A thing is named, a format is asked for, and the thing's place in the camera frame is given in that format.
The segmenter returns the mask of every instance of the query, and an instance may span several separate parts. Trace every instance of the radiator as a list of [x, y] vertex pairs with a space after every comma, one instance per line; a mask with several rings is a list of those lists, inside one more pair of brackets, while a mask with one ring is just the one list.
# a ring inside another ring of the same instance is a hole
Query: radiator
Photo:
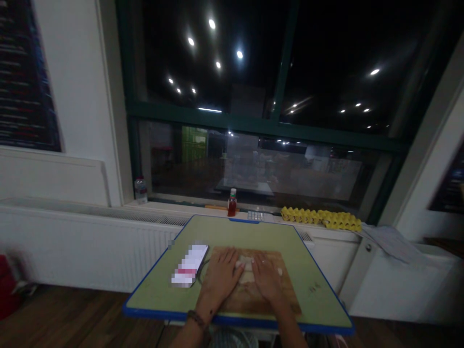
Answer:
[[132, 292], [188, 219], [10, 199], [0, 202], [0, 253], [32, 282]]

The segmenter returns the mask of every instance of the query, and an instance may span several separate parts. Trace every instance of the blue table edge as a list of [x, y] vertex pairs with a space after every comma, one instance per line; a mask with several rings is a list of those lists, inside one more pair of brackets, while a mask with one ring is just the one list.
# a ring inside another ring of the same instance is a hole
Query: blue table edge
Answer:
[[[345, 312], [346, 316], [348, 317], [351, 327], [339, 327], [339, 326], [329, 326], [329, 325], [319, 325], [319, 324], [305, 324], [305, 323], [298, 323], [298, 326], [303, 332], [308, 332], [308, 333], [321, 333], [321, 334], [340, 334], [342, 336], [351, 336], [354, 335], [355, 332], [355, 327], [353, 320], [349, 316], [347, 310], [345, 309], [345, 306], [340, 302], [340, 299], [338, 296], [335, 294], [335, 291], [332, 289], [332, 286], [330, 285], [329, 281], [325, 277], [324, 273], [320, 269], [318, 263], [314, 259], [313, 255], [311, 255], [311, 252], [309, 251], [308, 247], [306, 246], [305, 242], [301, 238], [300, 234], [296, 230], [295, 226], [292, 225], [287, 225], [287, 224], [279, 224], [275, 222], [264, 222], [264, 221], [250, 221], [250, 220], [241, 220], [241, 219], [236, 219], [236, 218], [229, 218], [229, 217], [212, 217], [210, 215], [203, 215], [203, 214], [194, 214], [192, 217], [187, 221], [185, 226], [180, 230], [180, 232], [177, 234], [177, 236], [174, 238], [174, 241], [177, 239], [178, 236], [182, 233], [185, 227], [190, 223], [190, 221], [195, 217], [195, 216], [205, 216], [209, 218], [226, 218], [230, 221], [233, 222], [243, 222], [243, 223], [273, 223], [275, 225], [283, 225], [283, 226], [291, 226], [295, 230], [296, 234], [300, 237], [301, 242], [305, 246], [306, 250], [308, 251], [309, 255], [313, 259], [314, 263], [318, 267], [320, 273], [324, 277], [325, 281], [329, 285], [330, 290], [332, 290], [332, 293], [335, 295], [335, 298], [337, 299], [338, 303], [340, 306], [343, 308], [343, 311]], [[122, 306], [122, 312], [124, 315], [128, 317], [136, 317], [136, 318], [148, 318], [148, 319], [160, 319], [160, 320], [177, 320], [177, 321], [186, 321], [187, 320], [187, 313], [183, 312], [167, 312], [167, 311], [157, 311], [157, 310], [151, 310], [151, 309], [136, 309], [136, 308], [130, 308], [127, 307], [127, 302], [130, 301], [134, 293], [137, 291], [139, 286], [145, 281], [145, 278], [151, 273], [153, 268], [155, 268], [156, 264], [158, 261], [161, 260], [161, 258], [164, 256], [168, 248], [165, 249], [163, 254], [156, 260], [155, 264], [150, 268], [150, 270], [147, 272], [147, 274], [144, 276], [142, 281], [137, 285], [135, 290], [130, 294], [128, 299], [125, 301], [124, 305]], [[218, 324], [218, 325], [230, 325], [230, 326], [238, 326], [238, 327], [253, 327], [257, 329], [278, 329], [277, 326], [277, 321], [275, 320], [263, 320], [263, 319], [249, 319], [249, 318], [237, 318], [237, 317], [225, 317], [221, 315], [216, 315], [213, 320], [213, 324]]]

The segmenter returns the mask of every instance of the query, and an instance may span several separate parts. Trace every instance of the yellow egg carton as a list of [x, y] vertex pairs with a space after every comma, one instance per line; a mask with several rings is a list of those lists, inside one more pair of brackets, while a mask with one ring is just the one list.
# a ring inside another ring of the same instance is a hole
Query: yellow egg carton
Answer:
[[322, 224], [331, 230], [348, 230], [360, 232], [361, 220], [350, 213], [332, 213], [328, 210], [293, 209], [283, 207], [280, 211], [284, 221], [309, 224]]

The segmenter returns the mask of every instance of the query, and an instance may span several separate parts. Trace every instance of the glass pane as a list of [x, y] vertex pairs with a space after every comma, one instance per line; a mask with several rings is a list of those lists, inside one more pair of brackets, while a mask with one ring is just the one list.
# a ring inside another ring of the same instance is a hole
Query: glass pane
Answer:
[[301, 0], [280, 121], [399, 136], [455, 2]]
[[268, 118], [288, 8], [280, 0], [134, 1], [138, 98]]
[[366, 219], [390, 156], [291, 139], [140, 122], [149, 197], [239, 207], [348, 211]]

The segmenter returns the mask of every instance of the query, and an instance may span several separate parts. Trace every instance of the ketchup bottle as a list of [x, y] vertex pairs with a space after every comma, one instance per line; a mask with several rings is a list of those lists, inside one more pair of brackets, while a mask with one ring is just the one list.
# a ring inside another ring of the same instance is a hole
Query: ketchup bottle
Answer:
[[237, 189], [231, 189], [231, 196], [227, 201], [227, 216], [235, 216], [235, 210], [237, 209], [237, 199], [235, 195], [237, 194]]

